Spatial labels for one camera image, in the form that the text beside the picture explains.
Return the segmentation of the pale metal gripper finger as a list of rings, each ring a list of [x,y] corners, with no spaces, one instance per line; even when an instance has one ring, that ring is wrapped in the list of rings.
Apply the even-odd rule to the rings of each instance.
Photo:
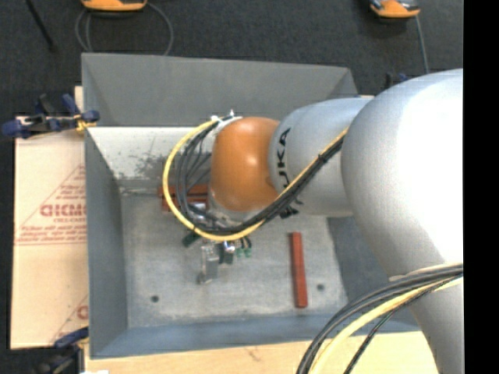
[[[218,276],[219,255],[216,247],[207,250],[207,279],[213,280]]]
[[[208,258],[209,258],[209,247],[202,245],[200,247],[200,271],[197,275],[196,282],[198,284],[205,284],[208,280]]]

